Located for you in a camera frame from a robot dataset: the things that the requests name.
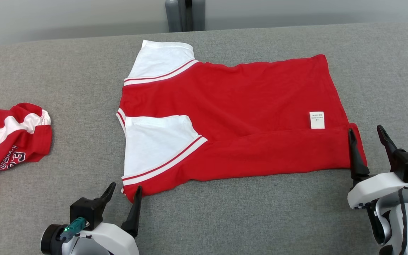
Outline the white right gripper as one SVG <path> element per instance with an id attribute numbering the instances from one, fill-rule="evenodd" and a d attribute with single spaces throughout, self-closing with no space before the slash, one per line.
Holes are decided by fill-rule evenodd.
<path id="1" fill-rule="evenodd" d="M 397 171 L 398 150 L 382 125 L 377 125 L 377 132 L 381 144 L 384 146 L 391 170 Z M 361 181 L 348 192 L 347 201 L 350 208 L 361 208 L 365 204 L 377 200 L 378 210 L 386 210 L 400 204 L 398 191 L 408 187 L 395 173 L 381 173 L 369 178 L 369 168 L 364 164 L 357 147 L 357 139 L 353 129 L 348 130 L 350 177 L 353 181 Z M 404 191 L 404 202 L 408 202 L 408 189 Z"/>

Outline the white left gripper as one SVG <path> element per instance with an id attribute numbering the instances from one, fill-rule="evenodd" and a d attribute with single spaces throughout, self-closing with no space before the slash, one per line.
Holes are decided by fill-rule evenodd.
<path id="1" fill-rule="evenodd" d="M 111 200 L 116 183 L 109 184 L 100 196 L 100 212 L 103 213 Z M 41 238 L 41 252 L 44 255 L 138 255 L 135 243 L 138 236 L 142 186 L 138 186 L 129 214 L 121 225 L 101 223 L 94 230 L 82 230 L 63 242 L 61 236 L 67 224 L 51 224 Z"/>

